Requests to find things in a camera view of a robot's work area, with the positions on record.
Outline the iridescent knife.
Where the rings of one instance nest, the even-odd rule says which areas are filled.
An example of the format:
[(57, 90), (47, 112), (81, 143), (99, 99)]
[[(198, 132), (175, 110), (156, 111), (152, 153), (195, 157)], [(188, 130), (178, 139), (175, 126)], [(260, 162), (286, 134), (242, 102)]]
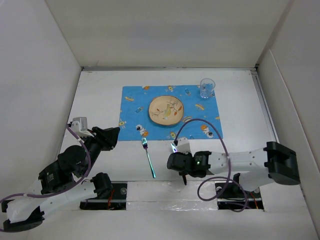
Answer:
[[(170, 145), (171, 145), (173, 153), (176, 153), (178, 150), (176, 149), (175, 144), (173, 142), (171, 142)], [(186, 177), (186, 175), (182, 175), (182, 180), (183, 180), (184, 185), (186, 186), (187, 185), (187, 177)]]

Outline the blue patterned cloth placemat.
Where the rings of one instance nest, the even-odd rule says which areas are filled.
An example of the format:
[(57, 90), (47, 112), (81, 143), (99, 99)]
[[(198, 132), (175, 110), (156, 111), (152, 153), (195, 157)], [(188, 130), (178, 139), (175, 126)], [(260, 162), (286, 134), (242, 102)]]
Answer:
[[(176, 125), (163, 126), (151, 121), (149, 105), (159, 96), (174, 96), (182, 101), (184, 116)], [(122, 88), (119, 123), (120, 141), (218, 139), (223, 136), (216, 97), (200, 97), (197, 85), (124, 86)]]

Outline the iridescent fork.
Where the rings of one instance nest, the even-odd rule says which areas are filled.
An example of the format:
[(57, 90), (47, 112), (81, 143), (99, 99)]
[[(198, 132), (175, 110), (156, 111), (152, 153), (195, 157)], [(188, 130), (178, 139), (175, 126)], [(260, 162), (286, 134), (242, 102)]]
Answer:
[(148, 152), (148, 142), (147, 142), (147, 139), (146, 139), (145, 137), (142, 137), (142, 138), (141, 138), (141, 143), (142, 143), (143, 149), (144, 149), (145, 152), (146, 152), (146, 156), (147, 156), (147, 159), (148, 159), (148, 163), (149, 163), (149, 167), (150, 167), (150, 171), (151, 171), (152, 178), (155, 179), (155, 178), (156, 178), (156, 173), (155, 173), (155, 170), (154, 170), (154, 168), (153, 168), (153, 165), (152, 165), (152, 162), (151, 162), (151, 158), (150, 158), (150, 155), (149, 155), (149, 152)]

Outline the beige floral plate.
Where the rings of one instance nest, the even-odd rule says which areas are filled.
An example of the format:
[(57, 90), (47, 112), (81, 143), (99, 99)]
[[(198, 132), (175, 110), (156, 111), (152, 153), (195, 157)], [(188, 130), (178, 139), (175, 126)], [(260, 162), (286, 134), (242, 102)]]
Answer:
[(182, 121), (184, 105), (172, 95), (155, 97), (149, 104), (148, 115), (152, 122), (161, 126), (174, 126)]

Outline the clear plastic cup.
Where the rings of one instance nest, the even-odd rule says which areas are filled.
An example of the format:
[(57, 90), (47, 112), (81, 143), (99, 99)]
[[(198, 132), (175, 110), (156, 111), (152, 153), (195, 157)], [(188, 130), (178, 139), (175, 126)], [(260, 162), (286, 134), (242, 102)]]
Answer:
[(210, 78), (204, 78), (200, 81), (199, 95), (203, 99), (208, 99), (215, 96), (214, 88), (216, 83)]

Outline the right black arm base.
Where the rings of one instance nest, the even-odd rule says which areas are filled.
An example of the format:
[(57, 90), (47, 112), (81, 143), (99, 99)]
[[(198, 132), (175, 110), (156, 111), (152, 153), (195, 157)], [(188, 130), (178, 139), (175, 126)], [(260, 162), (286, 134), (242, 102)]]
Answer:
[[(247, 197), (246, 210), (264, 210), (260, 189), (245, 191)], [(245, 205), (245, 195), (241, 189), (232, 181), (226, 190), (217, 198), (218, 210), (239, 211)]]

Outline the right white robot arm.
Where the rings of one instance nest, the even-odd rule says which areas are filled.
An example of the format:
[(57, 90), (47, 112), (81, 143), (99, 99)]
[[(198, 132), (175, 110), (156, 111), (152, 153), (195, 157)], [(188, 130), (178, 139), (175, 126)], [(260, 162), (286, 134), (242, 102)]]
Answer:
[(275, 141), (267, 142), (264, 148), (245, 152), (191, 153), (189, 140), (181, 138), (176, 151), (168, 157), (167, 168), (193, 178), (234, 172), (231, 191), (237, 197), (273, 182), (287, 186), (301, 183), (296, 152)]

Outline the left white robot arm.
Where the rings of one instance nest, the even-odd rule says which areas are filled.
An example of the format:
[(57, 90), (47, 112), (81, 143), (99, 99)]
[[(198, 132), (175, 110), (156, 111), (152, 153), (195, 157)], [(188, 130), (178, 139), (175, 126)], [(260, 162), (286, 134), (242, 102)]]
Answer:
[(69, 146), (46, 166), (28, 192), (12, 194), (0, 201), (1, 211), (7, 216), (1, 232), (28, 231), (41, 225), (58, 208), (113, 195), (114, 187), (107, 173), (100, 172), (92, 178), (88, 175), (100, 153), (115, 148), (120, 128), (88, 129), (70, 123), (66, 130), (79, 144)]

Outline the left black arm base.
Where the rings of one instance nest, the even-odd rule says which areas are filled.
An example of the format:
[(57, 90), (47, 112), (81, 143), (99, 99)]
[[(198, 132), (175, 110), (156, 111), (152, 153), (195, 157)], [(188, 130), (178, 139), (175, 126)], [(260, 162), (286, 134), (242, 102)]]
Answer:
[(94, 197), (83, 200), (79, 204), (81, 210), (86, 211), (122, 211), (127, 205), (127, 182), (112, 182), (113, 190), (104, 197)]

